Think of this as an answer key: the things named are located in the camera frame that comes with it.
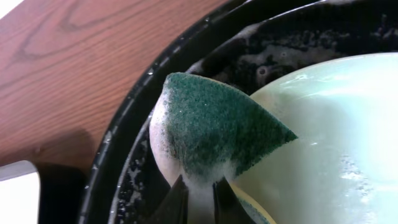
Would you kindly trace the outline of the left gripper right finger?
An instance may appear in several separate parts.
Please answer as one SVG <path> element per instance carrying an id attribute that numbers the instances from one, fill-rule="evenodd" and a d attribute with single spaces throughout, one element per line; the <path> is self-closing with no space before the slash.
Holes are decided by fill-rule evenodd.
<path id="1" fill-rule="evenodd" d="M 216 224 L 255 224 L 223 177 L 213 184 Z"/>

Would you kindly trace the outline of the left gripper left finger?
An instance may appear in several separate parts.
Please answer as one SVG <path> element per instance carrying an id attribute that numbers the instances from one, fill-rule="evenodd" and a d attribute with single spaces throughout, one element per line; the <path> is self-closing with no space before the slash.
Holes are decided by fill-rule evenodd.
<path id="1" fill-rule="evenodd" d="M 146 224 L 187 224 L 188 188 L 179 175 L 158 209 Z"/>

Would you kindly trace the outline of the green yellow sponge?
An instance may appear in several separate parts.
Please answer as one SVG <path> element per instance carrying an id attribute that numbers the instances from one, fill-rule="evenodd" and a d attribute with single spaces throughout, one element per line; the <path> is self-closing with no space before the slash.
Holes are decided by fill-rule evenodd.
<path id="1" fill-rule="evenodd" d="M 188 222 L 213 223 L 213 184 L 234 180 L 296 134 L 235 87 L 177 72 L 165 79 L 149 137 L 166 181 L 188 187 Z"/>

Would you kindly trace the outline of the mint plate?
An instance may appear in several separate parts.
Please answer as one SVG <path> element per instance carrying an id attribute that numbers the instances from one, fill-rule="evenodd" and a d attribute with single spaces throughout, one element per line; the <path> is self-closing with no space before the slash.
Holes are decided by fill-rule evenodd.
<path id="1" fill-rule="evenodd" d="M 236 179 L 277 223 L 397 222 L 397 54 L 319 63 L 252 98 L 297 135 Z"/>

